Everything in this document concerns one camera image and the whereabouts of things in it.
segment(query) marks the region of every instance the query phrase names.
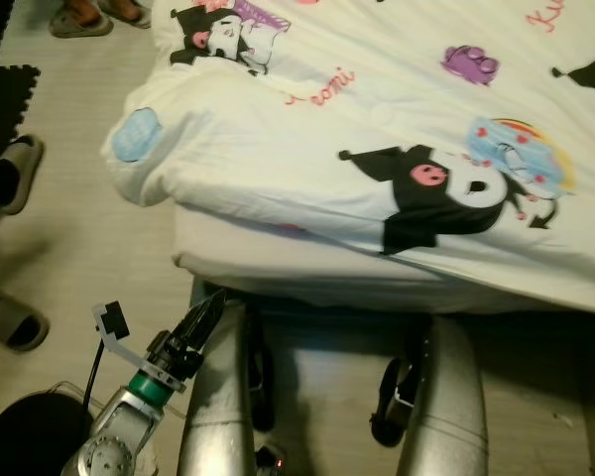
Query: floor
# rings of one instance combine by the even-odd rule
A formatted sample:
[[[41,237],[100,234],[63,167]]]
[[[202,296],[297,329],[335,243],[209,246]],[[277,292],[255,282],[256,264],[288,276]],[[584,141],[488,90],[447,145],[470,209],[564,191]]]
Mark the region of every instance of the floor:
[[[124,202],[98,155],[124,97],[151,69],[151,34],[117,23],[108,37],[57,40],[47,31],[57,6],[16,2],[0,56],[1,64],[30,63],[42,71],[21,132],[47,143],[28,207],[0,217],[0,289],[52,323],[45,344],[30,354],[0,346],[0,412],[60,380],[85,385],[98,340],[94,304],[121,302],[132,331],[126,345],[141,352],[156,331],[182,316],[191,289],[191,276],[170,260],[172,204],[140,209]],[[368,426],[392,354],[386,349],[396,351],[394,336],[306,329],[277,319],[269,327],[282,369],[279,423],[270,437],[289,451],[289,474],[394,474],[399,449],[380,447]],[[473,335],[483,367],[491,474],[589,475],[568,346],[502,332]],[[132,373],[120,359],[104,356],[93,395],[106,401]],[[185,411],[185,400],[177,396],[173,405]],[[157,431],[164,476],[176,474],[181,429],[182,420],[169,415]]]

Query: slipper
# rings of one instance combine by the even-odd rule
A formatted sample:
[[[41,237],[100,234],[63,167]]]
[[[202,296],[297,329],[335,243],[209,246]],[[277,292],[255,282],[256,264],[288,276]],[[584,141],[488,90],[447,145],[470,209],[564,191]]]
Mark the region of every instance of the slipper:
[[[132,2],[139,10],[141,10],[141,15],[137,20],[128,21],[123,17],[120,17],[119,14],[112,8],[110,5],[110,0],[97,0],[97,4],[103,13],[106,15],[110,15],[115,20],[119,20],[120,22],[127,23],[136,28],[150,28],[152,26],[152,12],[149,8],[144,7],[143,5],[139,5],[137,2]]]
[[[94,25],[82,27],[70,16],[64,7],[59,8],[49,23],[51,35],[63,39],[103,37],[108,35],[113,27],[114,24],[105,15],[101,15],[99,21]]]
[[[44,145],[42,141],[36,136],[27,135],[13,142],[0,157],[0,161],[11,163],[20,175],[13,200],[9,203],[0,204],[0,211],[5,215],[20,213],[27,204],[33,178],[42,160],[43,152]]]
[[[49,322],[9,297],[0,297],[0,342],[26,352],[38,347],[49,333]]]

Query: silver metal cylinder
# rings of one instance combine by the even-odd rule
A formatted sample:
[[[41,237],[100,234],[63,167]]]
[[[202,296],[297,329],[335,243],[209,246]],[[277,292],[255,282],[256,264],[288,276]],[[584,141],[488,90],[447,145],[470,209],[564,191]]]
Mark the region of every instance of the silver metal cylinder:
[[[485,403],[464,330],[436,317],[424,344],[421,381],[398,476],[486,476]]]
[[[247,316],[229,302],[205,344],[178,457],[178,476],[255,476]]]

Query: bed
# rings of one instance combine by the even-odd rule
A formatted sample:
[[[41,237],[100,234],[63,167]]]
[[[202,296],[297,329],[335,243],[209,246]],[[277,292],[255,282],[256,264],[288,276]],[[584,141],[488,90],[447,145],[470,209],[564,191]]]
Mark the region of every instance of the bed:
[[[595,0],[157,0],[102,153],[176,260],[320,304],[595,311]]]

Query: mattress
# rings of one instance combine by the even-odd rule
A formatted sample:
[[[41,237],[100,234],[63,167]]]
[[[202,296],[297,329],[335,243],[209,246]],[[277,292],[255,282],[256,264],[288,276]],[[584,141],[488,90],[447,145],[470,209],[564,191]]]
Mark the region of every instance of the mattress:
[[[325,238],[182,206],[175,263],[211,283],[320,306],[491,313],[552,304],[402,265]]]

